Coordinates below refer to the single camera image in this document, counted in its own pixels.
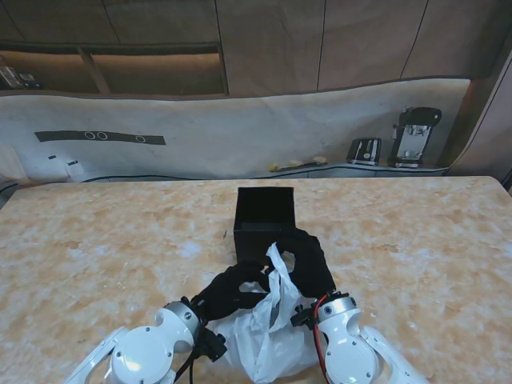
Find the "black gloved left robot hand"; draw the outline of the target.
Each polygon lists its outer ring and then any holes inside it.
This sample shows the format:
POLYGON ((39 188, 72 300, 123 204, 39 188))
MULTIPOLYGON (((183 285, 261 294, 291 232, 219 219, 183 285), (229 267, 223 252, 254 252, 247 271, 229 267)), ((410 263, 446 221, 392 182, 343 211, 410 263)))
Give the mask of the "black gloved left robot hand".
POLYGON ((225 318, 237 310, 251 310, 270 292, 265 266, 259 262, 244 261, 228 267, 190 302, 205 322, 225 318), (245 283, 257 283, 263 292, 242 292, 245 283))

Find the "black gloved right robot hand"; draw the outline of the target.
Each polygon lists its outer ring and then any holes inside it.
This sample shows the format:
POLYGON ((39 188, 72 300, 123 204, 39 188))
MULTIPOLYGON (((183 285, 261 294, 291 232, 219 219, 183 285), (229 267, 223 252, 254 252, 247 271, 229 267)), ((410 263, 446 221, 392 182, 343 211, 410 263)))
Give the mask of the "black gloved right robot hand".
POLYGON ((292 228, 280 233, 276 246, 280 254, 288 252, 294 256, 290 279, 303 297, 320 299, 336 291, 317 237, 299 228, 292 228))

